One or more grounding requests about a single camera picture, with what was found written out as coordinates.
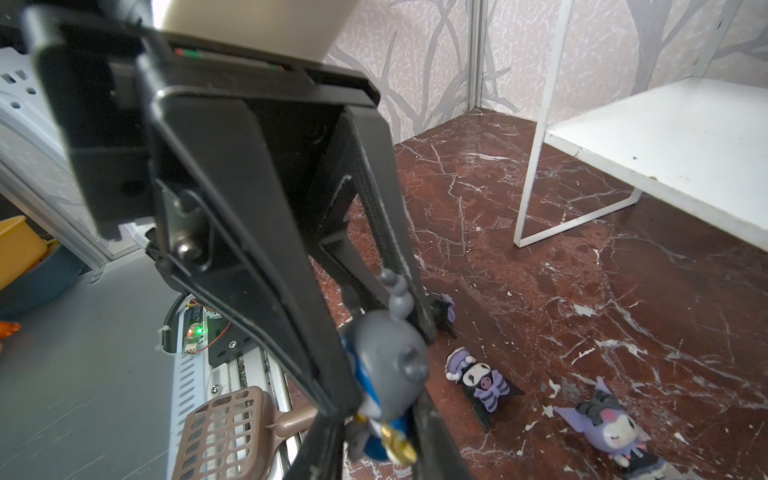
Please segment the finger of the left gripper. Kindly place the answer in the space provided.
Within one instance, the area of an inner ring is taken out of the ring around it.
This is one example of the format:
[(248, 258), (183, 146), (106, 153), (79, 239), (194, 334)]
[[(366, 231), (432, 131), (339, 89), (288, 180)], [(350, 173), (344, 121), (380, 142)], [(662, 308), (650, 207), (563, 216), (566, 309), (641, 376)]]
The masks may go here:
[(386, 292), (348, 236), (347, 214), (358, 197), (382, 266), (405, 278), (416, 302), (407, 320), (427, 344), (437, 329), (413, 255), (387, 123), (371, 108), (343, 109), (309, 183), (308, 253), (365, 307), (385, 304)]

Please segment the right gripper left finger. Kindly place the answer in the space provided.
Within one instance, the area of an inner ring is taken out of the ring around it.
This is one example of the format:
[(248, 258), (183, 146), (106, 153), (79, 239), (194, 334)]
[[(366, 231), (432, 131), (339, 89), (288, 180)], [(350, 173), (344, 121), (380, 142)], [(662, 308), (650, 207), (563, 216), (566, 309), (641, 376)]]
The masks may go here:
[(284, 480), (339, 480), (343, 471), (344, 422), (319, 414)]

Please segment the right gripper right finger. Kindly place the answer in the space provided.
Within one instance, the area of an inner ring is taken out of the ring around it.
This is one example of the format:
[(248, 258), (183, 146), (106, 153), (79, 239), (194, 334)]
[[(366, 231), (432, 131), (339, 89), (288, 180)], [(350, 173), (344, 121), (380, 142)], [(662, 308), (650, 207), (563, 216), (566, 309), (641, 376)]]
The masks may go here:
[(414, 479), (470, 480), (470, 472), (440, 416), (429, 392), (424, 390), (412, 408), (418, 461), (412, 467)]

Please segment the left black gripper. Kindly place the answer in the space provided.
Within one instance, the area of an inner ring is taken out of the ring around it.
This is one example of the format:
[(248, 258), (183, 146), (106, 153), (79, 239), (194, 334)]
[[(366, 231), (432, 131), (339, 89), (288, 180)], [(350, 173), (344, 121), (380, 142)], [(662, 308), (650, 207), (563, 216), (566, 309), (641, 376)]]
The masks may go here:
[(360, 395), (308, 259), (309, 177), (363, 74), (58, 5), (22, 32), (98, 232), (253, 335), (326, 417)]

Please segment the small grey bunny figure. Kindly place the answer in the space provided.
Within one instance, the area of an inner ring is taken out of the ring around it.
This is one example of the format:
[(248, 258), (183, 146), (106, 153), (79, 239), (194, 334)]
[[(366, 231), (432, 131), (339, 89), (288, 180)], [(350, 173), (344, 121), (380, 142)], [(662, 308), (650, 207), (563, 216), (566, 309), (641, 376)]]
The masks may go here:
[(410, 466), (418, 461), (411, 408), (429, 377), (427, 346), (407, 321), (415, 301), (405, 278), (384, 269), (380, 280), (389, 292), (383, 309), (366, 311), (347, 293), (352, 318), (340, 337), (362, 394), (345, 426), (347, 454), (352, 462), (368, 457)]

